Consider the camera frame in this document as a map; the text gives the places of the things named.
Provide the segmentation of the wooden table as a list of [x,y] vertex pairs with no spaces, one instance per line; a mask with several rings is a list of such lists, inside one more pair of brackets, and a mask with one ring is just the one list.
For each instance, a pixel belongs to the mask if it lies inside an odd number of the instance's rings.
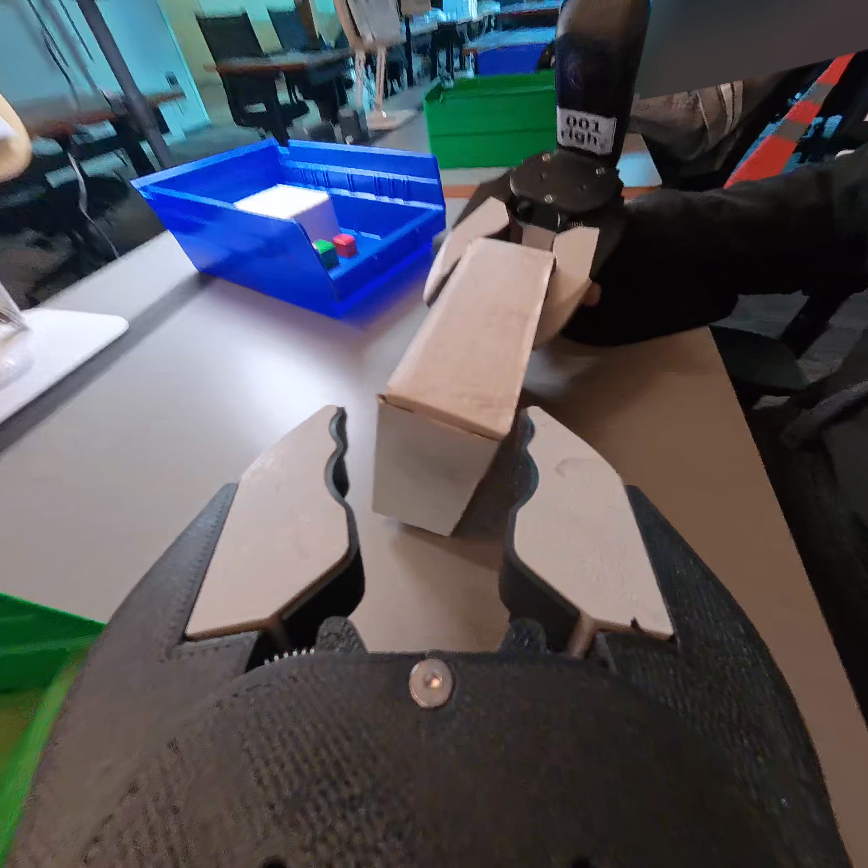
[[315,102],[324,123],[339,124],[347,103],[344,78],[350,49],[290,51],[266,57],[233,57],[205,66],[221,80],[235,126],[255,129],[281,143],[288,140],[292,121],[307,113],[302,106],[289,117],[278,99],[276,82],[300,85],[302,95]]

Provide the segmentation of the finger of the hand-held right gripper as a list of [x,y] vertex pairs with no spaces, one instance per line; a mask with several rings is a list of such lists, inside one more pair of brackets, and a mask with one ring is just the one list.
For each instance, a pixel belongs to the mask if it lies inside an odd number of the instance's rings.
[[474,241],[494,239],[514,241],[517,237],[517,220],[506,204],[489,197],[469,215],[461,218],[444,237],[430,266],[423,301],[432,307],[445,283]]
[[548,282],[533,349],[554,339],[572,320],[594,285],[591,270],[600,230],[577,226],[555,233],[523,224],[523,245],[551,252],[555,266]]

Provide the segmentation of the black pole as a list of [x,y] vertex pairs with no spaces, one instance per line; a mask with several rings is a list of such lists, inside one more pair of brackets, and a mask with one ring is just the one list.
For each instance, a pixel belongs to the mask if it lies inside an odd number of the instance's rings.
[[96,1],[77,1],[81,14],[98,42],[124,94],[127,112],[139,125],[161,169],[171,166],[171,155],[154,110],[136,84]]

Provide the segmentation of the green plastic bin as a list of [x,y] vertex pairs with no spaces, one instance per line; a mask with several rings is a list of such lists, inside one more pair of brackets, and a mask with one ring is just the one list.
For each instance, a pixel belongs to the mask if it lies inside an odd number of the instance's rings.
[[441,169],[511,168],[557,146],[554,71],[436,83],[422,108]]
[[49,733],[104,623],[1,594],[1,854]]

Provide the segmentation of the wooden block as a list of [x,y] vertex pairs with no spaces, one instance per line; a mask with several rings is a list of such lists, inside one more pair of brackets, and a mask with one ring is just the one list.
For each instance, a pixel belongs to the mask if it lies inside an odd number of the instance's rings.
[[332,241],[341,233],[329,193],[278,184],[233,202],[238,210],[267,218],[297,222],[314,241]]

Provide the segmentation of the person's right forearm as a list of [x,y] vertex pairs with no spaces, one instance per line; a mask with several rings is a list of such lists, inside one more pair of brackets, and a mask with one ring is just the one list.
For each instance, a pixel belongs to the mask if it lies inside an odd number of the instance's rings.
[[709,283],[830,298],[867,282],[867,147],[715,197]]

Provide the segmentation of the orange striped garment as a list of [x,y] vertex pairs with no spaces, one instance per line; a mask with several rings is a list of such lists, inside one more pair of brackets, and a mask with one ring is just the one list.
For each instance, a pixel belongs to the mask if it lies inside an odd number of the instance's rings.
[[819,116],[824,102],[840,83],[856,53],[843,55],[830,62],[809,89],[789,108],[787,114],[761,138],[759,144],[744,157],[727,178],[724,189],[735,184],[767,179],[784,172],[799,141]]

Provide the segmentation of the white cardboard box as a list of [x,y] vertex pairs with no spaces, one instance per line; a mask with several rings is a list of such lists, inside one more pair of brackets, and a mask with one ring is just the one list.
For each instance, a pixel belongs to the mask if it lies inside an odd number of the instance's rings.
[[552,252],[470,244],[377,397],[373,510],[450,537],[509,434]]

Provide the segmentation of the blue plastic bin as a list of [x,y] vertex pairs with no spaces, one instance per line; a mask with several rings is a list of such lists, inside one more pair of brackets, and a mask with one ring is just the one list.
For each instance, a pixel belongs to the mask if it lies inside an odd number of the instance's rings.
[[475,71],[480,76],[522,75],[538,71],[549,42],[500,45],[476,52]]
[[[335,320],[384,298],[446,224],[438,159],[394,148],[268,139],[131,184],[199,272]],[[237,206],[277,188],[324,193],[355,255],[329,266],[330,234]]]

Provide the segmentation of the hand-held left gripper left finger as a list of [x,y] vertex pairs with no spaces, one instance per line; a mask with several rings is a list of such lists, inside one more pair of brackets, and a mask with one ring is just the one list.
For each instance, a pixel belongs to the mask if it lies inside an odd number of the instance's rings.
[[190,641],[246,632],[290,653],[364,593],[358,528],[346,501],[346,411],[324,406],[242,474],[185,629]]

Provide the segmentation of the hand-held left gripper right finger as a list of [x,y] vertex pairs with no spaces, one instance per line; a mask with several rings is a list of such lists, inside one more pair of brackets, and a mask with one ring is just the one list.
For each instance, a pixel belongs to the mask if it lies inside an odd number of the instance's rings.
[[538,406],[516,420],[501,602],[548,651],[574,658],[598,635],[675,636],[656,571],[616,470]]

